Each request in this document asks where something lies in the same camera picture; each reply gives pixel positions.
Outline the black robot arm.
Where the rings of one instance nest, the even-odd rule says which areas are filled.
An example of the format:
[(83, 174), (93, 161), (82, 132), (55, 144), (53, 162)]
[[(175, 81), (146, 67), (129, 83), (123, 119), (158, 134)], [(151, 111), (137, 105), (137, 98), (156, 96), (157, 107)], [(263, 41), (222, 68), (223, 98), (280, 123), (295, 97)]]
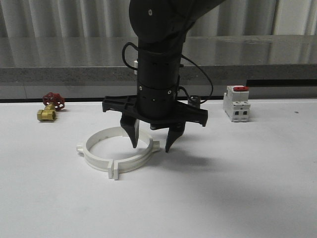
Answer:
[(121, 112), (121, 127), (133, 147), (139, 122), (152, 130), (167, 128), (166, 150), (182, 136), (187, 122), (205, 126), (208, 112), (177, 100), (179, 69), (187, 32), (195, 22), (220, 4), (218, 0), (132, 0), (129, 19), (138, 44), (137, 94), (106, 96), (103, 111)]

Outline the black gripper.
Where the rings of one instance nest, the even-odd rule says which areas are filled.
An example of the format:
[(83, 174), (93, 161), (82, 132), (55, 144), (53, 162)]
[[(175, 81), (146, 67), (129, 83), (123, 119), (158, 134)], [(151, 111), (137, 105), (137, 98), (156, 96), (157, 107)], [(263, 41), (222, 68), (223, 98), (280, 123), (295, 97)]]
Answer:
[(106, 96), (103, 111), (122, 113), (120, 125), (129, 136), (133, 148), (139, 139), (139, 120), (169, 127), (165, 151), (183, 135), (184, 122), (205, 126), (208, 112), (176, 100), (179, 86), (181, 51), (165, 56), (139, 53), (137, 64), (131, 69), (137, 73), (137, 94), (129, 96)]

